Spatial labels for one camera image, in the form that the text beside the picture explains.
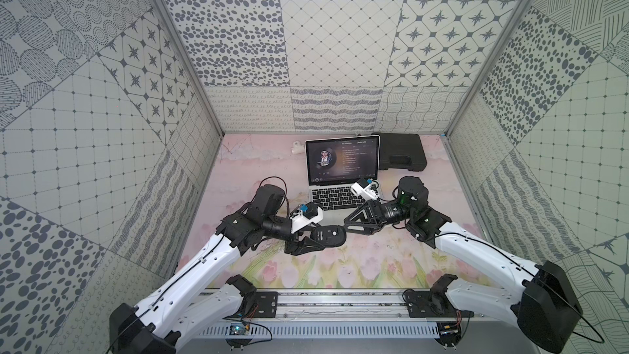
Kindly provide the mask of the silver laptop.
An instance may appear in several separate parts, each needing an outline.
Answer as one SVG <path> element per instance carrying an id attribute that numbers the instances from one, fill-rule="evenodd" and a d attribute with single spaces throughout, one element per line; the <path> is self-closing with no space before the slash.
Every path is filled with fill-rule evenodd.
<path id="1" fill-rule="evenodd" d="M 380 137 L 307 140 L 305 156 L 309 199 L 324 212 L 321 224 L 341 226 L 364 201 L 352 193 L 352 185 L 378 179 Z"/>

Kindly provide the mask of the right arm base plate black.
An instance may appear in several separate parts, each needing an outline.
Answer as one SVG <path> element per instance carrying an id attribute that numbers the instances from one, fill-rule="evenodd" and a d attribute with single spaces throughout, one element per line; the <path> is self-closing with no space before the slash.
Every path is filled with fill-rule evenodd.
<path id="1" fill-rule="evenodd" d="M 467 319 L 474 317 L 472 311 L 455 309 L 444 294 L 408 288 L 401 296 L 410 318 Z"/>

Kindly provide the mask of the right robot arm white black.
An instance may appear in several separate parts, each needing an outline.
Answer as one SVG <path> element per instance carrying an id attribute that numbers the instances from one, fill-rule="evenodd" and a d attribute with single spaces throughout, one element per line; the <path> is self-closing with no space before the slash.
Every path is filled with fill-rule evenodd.
<path id="1" fill-rule="evenodd" d="M 445 274 L 431 290 L 435 311 L 450 304 L 515 326 L 537 347 L 560 353 L 584 321 L 583 309 L 566 272 L 546 261 L 539 265 L 506 252 L 429 206 L 420 178 L 405 176 L 390 201 L 382 200 L 375 180 L 360 179 L 351 192 L 363 203 L 344 220 L 354 234 L 372 235 L 404 223 L 418 242 L 446 252 L 486 275 L 488 287 Z"/>

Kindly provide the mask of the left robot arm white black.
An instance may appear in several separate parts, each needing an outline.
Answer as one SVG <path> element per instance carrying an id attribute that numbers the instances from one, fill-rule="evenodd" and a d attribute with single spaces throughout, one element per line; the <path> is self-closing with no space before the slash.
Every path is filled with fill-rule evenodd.
<path id="1" fill-rule="evenodd" d="M 322 207 L 288 206 L 284 189 L 260 186 L 252 200 L 226 216 L 204 247 L 179 272 L 137 305 L 123 303 L 109 319 L 109 353 L 176 353 L 226 317 L 254 313 L 257 289 L 234 275 L 208 297 L 201 292 L 224 270 L 265 239 L 278 239 L 288 255 L 300 256 L 345 244 L 341 226 L 322 226 Z"/>

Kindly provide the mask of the aluminium mounting rail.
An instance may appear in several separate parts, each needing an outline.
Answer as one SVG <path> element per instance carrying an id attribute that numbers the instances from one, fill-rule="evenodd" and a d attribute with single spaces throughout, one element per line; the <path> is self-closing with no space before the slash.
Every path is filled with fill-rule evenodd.
<path id="1" fill-rule="evenodd" d="M 278 308 L 269 321 L 456 321 L 450 318 L 410 318 L 402 293 L 406 289 L 277 289 Z M 472 311 L 482 321 L 501 321 L 518 302 L 506 290 L 455 281 L 446 298 L 460 311 Z"/>

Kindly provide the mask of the black plastic tool case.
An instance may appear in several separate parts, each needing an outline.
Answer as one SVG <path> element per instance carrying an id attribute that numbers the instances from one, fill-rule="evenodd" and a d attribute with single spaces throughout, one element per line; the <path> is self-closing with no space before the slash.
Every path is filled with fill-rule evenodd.
<path id="1" fill-rule="evenodd" d="M 374 133 L 380 137 L 379 170 L 424 171 L 428 160 L 418 134 Z"/>

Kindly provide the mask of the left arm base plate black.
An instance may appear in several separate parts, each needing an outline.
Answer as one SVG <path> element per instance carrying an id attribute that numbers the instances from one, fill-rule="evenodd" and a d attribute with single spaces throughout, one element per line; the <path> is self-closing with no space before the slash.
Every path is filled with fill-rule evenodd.
<path id="1" fill-rule="evenodd" d="M 249 294 L 243 300 L 240 308 L 229 318 L 234 319 L 272 319 L 275 318 L 278 308 L 278 292 L 258 291 Z"/>

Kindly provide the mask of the black wireless mouse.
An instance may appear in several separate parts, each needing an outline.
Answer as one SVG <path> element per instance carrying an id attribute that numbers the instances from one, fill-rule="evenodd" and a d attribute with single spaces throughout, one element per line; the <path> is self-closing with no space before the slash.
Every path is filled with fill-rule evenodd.
<path id="1" fill-rule="evenodd" d="M 324 247 L 341 247 L 347 241 L 347 231 L 343 226 L 321 226 L 313 234 Z"/>

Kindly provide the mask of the small white clip object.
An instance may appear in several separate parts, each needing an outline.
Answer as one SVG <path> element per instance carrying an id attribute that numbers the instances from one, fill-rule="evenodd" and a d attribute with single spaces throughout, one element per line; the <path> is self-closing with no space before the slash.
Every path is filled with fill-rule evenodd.
<path id="1" fill-rule="evenodd" d="M 305 146 L 301 144 L 299 141 L 295 141 L 293 143 L 291 151 L 293 155 L 302 154 L 305 152 Z"/>

